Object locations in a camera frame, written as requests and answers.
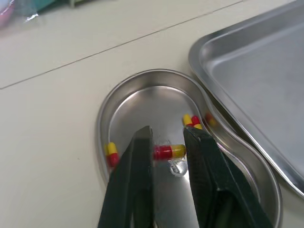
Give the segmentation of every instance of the yellow capsule half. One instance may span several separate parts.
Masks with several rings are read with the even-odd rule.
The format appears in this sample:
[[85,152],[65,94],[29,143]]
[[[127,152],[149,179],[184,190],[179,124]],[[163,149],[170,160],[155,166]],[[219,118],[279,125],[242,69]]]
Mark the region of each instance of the yellow capsule half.
[[184,125],[187,126],[188,124],[192,124],[192,120],[189,114],[185,114],[182,118]]
[[196,124],[196,125],[194,125],[194,127],[197,128],[197,129],[203,130],[203,128],[202,128],[202,126],[200,124]]
[[111,155],[113,153],[117,153],[117,148],[114,142],[110,142],[108,144],[108,155]]
[[186,147],[184,145],[170,145],[172,149],[172,158],[182,158],[186,154]]

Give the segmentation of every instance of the tray rim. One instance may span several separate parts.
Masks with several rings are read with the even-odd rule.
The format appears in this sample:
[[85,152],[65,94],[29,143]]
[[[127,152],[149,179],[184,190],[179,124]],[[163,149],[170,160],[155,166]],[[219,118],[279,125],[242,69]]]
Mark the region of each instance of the tray rim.
[[[235,25],[229,26],[227,28],[221,29],[219,31],[213,32],[198,39],[190,48],[188,61],[192,72],[197,76],[197,78],[202,82],[206,89],[214,96],[214,98],[220,103],[220,105],[226,110],[230,117],[235,121],[235,123],[241,128],[241,130],[246,134],[246,136],[251,140],[251,142],[257,147],[259,152],[263,157],[271,164],[271,166],[279,173],[279,175],[287,182],[287,184],[296,192],[301,198],[304,199],[304,177],[290,164],[289,161],[284,160],[281,152],[268,140],[264,142],[266,146],[262,147],[257,140],[246,130],[246,128],[238,121],[237,118],[226,108],[224,104],[229,104],[233,109],[238,112],[243,113],[243,111],[238,107],[232,99],[226,94],[224,89],[208,75],[204,68],[200,64],[200,51],[203,46],[212,40],[224,37],[231,33],[237,32],[240,29],[248,28],[257,23],[260,23],[266,19],[278,16],[284,12],[302,7],[304,1],[295,1],[287,5],[283,5],[279,8],[271,10],[269,12],[263,13],[261,15],[255,16],[253,18],[247,19]],[[250,128],[255,129],[255,131],[260,132],[260,130],[248,120]],[[271,148],[272,153],[276,153],[276,157],[272,154],[266,152],[264,148]]]

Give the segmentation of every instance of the white surface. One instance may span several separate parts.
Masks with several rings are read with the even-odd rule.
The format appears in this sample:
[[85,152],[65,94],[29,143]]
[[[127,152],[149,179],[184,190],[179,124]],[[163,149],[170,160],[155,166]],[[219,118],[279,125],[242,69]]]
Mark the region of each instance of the white surface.
[[62,7],[38,18],[40,25],[1,38],[0,52],[7,54],[0,56],[0,88],[238,1],[99,0]]

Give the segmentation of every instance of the pill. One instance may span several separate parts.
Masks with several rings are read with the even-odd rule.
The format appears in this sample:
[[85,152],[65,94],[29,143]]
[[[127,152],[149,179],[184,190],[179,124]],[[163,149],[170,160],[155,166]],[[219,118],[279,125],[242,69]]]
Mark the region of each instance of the pill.
[[154,147],[155,160],[169,160],[172,158],[182,158],[186,154],[186,147],[184,145],[156,145]]
[[203,129],[201,124],[200,124],[200,119],[197,115],[192,116],[191,120],[192,120],[192,123],[193,123],[195,128],[198,128],[198,129],[201,129],[201,130]]
[[193,123],[189,114],[185,114],[182,119],[185,126],[193,127]]
[[217,125],[216,120],[213,118],[213,115],[211,113],[206,113],[205,119],[207,124],[209,124],[211,127],[215,127]]
[[108,165],[114,168],[119,162],[117,148],[114,142],[110,142],[105,150]]

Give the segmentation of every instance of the stainless steel kidney tray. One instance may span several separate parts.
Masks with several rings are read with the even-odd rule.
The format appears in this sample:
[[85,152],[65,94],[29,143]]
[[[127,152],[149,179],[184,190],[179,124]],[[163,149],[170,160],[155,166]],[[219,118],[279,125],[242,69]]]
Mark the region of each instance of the stainless steel kidney tray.
[[[216,126],[204,122],[205,127],[243,172],[273,226],[278,228],[282,201],[267,162],[226,125],[203,88],[176,71],[156,69],[138,73],[122,81],[104,100],[97,121],[97,141],[105,181],[110,170],[104,147],[109,142],[116,144],[121,155],[133,134],[149,125],[155,144],[184,144],[182,117],[186,113],[201,118],[209,113],[215,118]],[[198,228],[186,159],[156,162],[153,179],[157,226]]]
[[304,197],[304,4],[199,39],[189,63],[287,183]]

